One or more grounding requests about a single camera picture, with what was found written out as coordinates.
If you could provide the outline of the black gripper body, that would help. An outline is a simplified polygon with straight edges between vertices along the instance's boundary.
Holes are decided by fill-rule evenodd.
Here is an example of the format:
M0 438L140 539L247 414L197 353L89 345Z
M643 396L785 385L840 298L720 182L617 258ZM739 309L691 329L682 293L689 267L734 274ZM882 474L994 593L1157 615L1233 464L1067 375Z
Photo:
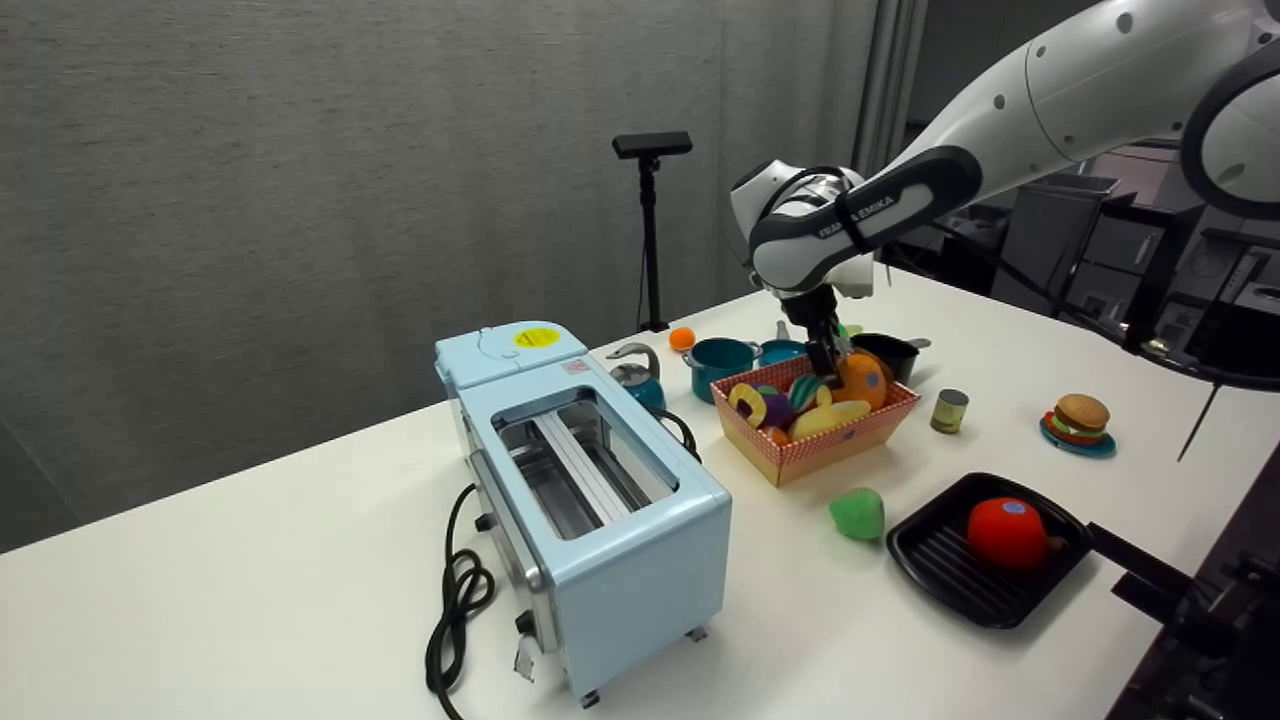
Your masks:
M837 293L829 284L785 298L785 317L808 333L814 345L837 345L840 341L840 317L837 317Z

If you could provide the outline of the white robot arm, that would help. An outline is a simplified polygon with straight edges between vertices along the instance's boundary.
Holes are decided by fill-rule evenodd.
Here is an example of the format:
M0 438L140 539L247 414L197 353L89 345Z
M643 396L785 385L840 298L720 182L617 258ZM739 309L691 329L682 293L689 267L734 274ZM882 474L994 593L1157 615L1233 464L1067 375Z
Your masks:
M1277 129L1277 0L1095 0L983 70L874 178L767 162L734 188L734 218L747 276L808 333L817 375L837 381L833 274L851 258L1164 134L1201 201L1277 220Z

